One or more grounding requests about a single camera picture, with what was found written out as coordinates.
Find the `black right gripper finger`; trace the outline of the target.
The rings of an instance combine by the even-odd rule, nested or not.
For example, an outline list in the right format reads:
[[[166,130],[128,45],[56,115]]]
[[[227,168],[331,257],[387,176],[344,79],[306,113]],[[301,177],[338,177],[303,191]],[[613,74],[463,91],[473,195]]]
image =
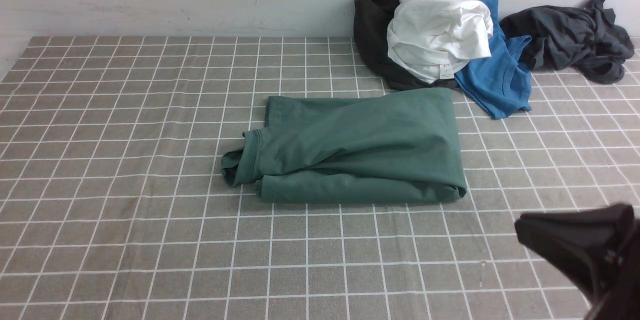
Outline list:
[[[520,244],[585,295],[590,302],[587,320],[640,317],[640,225],[631,204],[526,212],[514,228]]]

